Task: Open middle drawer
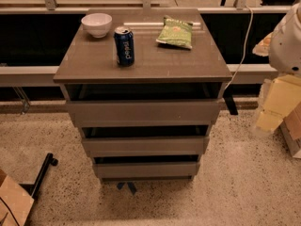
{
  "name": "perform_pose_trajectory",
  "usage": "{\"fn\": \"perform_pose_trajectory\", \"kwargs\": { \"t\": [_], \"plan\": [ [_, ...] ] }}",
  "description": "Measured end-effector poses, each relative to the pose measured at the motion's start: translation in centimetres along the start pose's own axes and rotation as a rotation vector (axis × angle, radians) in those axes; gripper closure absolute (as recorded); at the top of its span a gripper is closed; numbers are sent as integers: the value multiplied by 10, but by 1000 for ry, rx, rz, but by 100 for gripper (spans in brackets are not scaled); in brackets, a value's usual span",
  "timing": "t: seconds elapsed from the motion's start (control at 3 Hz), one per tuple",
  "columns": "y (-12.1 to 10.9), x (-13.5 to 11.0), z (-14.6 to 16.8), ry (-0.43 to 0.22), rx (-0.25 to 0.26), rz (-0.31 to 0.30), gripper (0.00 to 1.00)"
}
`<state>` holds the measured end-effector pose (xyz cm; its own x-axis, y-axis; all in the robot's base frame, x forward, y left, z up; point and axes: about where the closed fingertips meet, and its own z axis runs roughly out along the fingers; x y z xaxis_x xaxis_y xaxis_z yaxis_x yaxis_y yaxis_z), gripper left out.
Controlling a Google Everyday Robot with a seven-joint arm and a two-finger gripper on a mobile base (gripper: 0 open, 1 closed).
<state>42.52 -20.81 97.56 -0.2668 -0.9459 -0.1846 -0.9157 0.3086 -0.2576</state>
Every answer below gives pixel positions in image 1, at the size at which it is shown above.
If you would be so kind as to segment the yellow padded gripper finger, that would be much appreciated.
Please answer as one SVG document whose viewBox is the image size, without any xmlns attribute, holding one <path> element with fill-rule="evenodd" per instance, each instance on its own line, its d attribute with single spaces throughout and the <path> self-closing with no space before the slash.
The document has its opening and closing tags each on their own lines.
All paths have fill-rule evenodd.
<svg viewBox="0 0 301 226">
<path fill-rule="evenodd" d="M 252 50 L 252 53 L 256 56 L 267 57 L 269 55 L 269 48 L 272 39 L 272 34 L 266 35 Z"/>
<path fill-rule="evenodd" d="M 300 103 L 300 76 L 287 74 L 274 80 L 265 79 L 255 113 L 255 127 L 264 133 L 273 133 Z"/>
</svg>

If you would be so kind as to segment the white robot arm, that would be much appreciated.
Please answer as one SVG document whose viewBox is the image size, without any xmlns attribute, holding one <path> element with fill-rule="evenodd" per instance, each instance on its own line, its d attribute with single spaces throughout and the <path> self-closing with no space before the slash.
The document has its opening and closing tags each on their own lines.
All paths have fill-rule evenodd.
<svg viewBox="0 0 301 226">
<path fill-rule="evenodd" d="M 269 56 L 269 64 L 279 77 L 257 110 L 255 126 L 266 133 L 274 132 L 301 102 L 301 18 L 300 4 L 277 24 L 274 31 L 262 39 L 252 51 L 257 56 Z"/>
</svg>

